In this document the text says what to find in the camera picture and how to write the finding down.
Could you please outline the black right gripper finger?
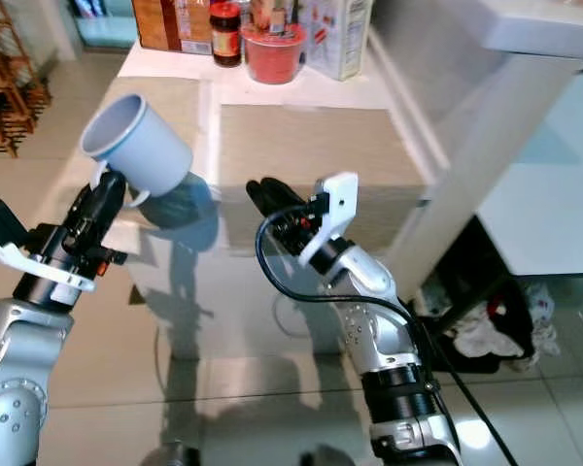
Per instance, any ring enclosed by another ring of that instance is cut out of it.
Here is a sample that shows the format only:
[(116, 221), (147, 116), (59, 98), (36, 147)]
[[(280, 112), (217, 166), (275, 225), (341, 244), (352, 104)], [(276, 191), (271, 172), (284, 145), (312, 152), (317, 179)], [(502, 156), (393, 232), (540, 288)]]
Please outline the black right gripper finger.
[(275, 178), (261, 178), (257, 182), (259, 195), (257, 209), (263, 216), (269, 217), (282, 212), (283, 217), (304, 216), (306, 201), (301, 199), (287, 183)]
[(244, 190), (263, 217), (294, 205), (294, 190), (282, 181), (247, 181)]

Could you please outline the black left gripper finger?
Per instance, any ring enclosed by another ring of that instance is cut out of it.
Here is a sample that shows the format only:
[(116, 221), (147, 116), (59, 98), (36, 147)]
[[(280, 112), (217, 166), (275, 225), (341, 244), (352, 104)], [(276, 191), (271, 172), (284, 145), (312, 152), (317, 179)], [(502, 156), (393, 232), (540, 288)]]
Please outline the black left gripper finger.
[(83, 186), (70, 209), (70, 234), (74, 246), (88, 246), (95, 243), (95, 230), (102, 195), (91, 186)]
[(122, 209), (126, 195), (126, 178), (115, 170), (105, 170), (95, 188), (95, 241), (101, 244)]

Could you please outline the grey-blue mug white handle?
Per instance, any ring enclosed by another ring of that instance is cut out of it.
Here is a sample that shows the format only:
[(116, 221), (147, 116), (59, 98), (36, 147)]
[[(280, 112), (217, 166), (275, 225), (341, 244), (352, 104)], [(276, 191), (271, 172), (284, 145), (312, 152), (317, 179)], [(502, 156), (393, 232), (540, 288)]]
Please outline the grey-blue mug white handle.
[(139, 191), (128, 208), (175, 189), (192, 164), (189, 144), (139, 93), (124, 94), (101, 108), (83, 130), (80, 150), (96, 161), (91, 189), (111, 169)]

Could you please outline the red plastic tub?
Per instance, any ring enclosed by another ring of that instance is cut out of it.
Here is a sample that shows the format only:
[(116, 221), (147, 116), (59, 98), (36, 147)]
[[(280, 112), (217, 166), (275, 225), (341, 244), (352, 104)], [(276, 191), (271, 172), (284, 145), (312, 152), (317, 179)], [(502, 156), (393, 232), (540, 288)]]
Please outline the red plastic tub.
[(241, 27), (243, 62), (249, 76), (264, 84), (294, 81), (300, 70), (306, 34), (301, 25), (287, 25), (283, 34), (263, 32), (252, 25)]

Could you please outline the wooden slatted rack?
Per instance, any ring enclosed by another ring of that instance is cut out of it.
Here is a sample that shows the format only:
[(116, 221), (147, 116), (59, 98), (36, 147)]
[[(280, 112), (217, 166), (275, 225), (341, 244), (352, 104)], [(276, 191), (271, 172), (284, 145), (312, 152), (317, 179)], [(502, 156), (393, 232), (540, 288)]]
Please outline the wooden slatted rack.
[(0, 152), (16, 158), (50, 102), (47, 82), (34, 70), (15, 26), (0, 18)]

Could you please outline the dark sauce jar red lid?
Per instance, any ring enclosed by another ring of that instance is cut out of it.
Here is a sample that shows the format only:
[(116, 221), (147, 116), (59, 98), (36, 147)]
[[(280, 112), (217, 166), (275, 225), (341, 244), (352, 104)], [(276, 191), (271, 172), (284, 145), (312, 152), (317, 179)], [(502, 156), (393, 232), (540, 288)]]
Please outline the dark sauce jar red lid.
[(241, 65), (241, 14), (241, 5), (234, 1), (211, 0), (212, 57), (217, 66), (233, 68)]

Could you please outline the white printed carton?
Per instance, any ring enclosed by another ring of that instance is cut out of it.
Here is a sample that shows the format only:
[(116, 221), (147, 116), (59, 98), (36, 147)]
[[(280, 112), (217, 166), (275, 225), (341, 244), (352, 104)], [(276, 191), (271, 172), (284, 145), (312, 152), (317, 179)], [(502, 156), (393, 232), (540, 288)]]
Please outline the white printed carton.
[(305, 61), (329, 79), (344, 82), (361, 71), (373, 0), (299, 0)]

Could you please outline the brown cardboard box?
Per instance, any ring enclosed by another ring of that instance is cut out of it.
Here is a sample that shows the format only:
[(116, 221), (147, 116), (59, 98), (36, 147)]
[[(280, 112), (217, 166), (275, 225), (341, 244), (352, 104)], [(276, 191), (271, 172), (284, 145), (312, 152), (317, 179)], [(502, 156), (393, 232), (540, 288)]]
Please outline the brown cardboard box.
[(210, 5), (211, 0), (132, 0), (141, 48), (210, 56)]

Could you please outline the pile of clothes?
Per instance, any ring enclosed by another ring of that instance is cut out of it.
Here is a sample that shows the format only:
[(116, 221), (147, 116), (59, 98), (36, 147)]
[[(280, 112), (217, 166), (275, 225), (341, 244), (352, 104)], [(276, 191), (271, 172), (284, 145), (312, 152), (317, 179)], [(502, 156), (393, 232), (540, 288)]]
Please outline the pile of clothes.
[(435, 344), (459, 373), (528, 373), (540, 360), (562, 354), (555, 307), (546, 283), (505, 284), (439, 334)]

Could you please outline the white table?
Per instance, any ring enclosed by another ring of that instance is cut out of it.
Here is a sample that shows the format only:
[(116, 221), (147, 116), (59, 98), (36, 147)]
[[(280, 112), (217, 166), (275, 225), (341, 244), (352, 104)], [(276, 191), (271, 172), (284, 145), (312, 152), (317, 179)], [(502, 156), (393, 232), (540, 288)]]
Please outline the white table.
[(583, 0), (375, 0), (370, 37), (430, 165), (399, 297), (475, 218), (510, 274), (583, 277)]

